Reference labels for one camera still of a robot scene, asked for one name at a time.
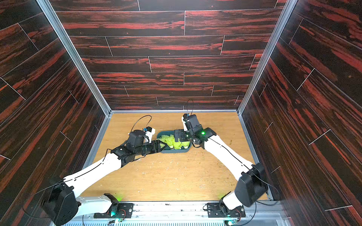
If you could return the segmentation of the teal plastic storage box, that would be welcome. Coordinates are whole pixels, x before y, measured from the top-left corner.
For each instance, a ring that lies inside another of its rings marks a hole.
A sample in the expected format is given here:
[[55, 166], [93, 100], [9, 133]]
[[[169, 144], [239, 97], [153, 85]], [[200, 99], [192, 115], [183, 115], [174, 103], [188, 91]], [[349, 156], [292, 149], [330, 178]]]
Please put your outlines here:
[[176, 142], [174, 138], [174, 131], [161, 131], [157, 134], [157, 140], [160, 140], [167, 144], [161, 153], [186, 153], [190, 150], [191, 144], [187, 142]]

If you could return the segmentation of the yellow shuttlecock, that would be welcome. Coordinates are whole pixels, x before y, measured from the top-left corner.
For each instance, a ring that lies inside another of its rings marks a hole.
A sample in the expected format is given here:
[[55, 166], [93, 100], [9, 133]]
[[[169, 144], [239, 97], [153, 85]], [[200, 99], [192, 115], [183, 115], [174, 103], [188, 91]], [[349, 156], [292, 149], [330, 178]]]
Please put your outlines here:
[[162, 135], [159, 138], [159, 140], [166, 143], [170, 149], [174, 149], [175, 139], [174, 139], [173, 134], [171, 134], [171, 135]]
[[174, 147], [175, 150], [183, 149], [182, 142], [174, 142], [173, 147]]
[[184, 149], [188, 149], [189, 145], [190, 145], [190, 142], [189, 141], [182, 142], [182, 145], [183, 145]]

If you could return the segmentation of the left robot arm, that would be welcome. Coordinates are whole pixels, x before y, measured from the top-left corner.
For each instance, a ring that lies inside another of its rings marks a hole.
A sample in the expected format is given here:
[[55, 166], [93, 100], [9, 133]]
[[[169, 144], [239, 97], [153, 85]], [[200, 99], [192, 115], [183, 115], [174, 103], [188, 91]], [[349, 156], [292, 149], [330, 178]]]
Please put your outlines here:
[[80, 195], [106, 175], [134, 161], [136, 156], [159, 153], [166, 147], [167, 143], [160, 140], [138, 146], [125, 142], [96, 163], [50, 186], [44, 193], [41, 208], [56, 226], [62, 226], [79, 215], [107, 212], [116, 203], [115, 199], [102, 195], [94, 200], [83, 200]]

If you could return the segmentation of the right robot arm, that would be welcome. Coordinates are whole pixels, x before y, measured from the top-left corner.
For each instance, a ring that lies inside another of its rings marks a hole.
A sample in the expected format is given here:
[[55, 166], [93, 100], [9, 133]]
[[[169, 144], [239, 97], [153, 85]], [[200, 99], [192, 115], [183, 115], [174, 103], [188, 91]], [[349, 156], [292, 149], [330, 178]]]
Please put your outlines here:
[[239, 206], [250, 207], [268, 190], [265, 168], [244, 159], [210, 128], [192, 130], [175, 130], [175, 140], [189, 141], [198, 145], [216, 157], [235, 177], [237, 185], [220, 200], [220, 208], [230, 212]]

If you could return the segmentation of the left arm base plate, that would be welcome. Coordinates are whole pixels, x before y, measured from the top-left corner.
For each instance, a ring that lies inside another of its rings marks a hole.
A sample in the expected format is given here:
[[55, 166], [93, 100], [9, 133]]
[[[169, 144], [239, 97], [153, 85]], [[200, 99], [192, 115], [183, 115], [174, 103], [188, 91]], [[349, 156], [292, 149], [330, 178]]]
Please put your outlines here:
[[111, 204], [107, 211], [94, 213], [94, 218], [119, 218], [121, 220], [124, 220], [126, 218], [132, 217], [134, 208], [133, 203], [119, 202], [113, 195], [109, 193], [105, 193], [104, 196], [110, 199]]

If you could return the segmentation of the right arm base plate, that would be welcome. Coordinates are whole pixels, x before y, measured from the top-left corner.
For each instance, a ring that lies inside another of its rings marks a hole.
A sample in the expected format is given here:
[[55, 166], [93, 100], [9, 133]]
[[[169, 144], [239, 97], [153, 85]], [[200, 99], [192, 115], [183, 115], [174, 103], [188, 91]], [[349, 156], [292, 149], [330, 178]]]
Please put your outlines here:
[[209, 202], [203, 206], [203, 211], [206, 211], [209, 218], [245, 218], [244, 206], [240, 205], [231, 210], [227, 208], [223, 202], [224, 195], [219, 202]]

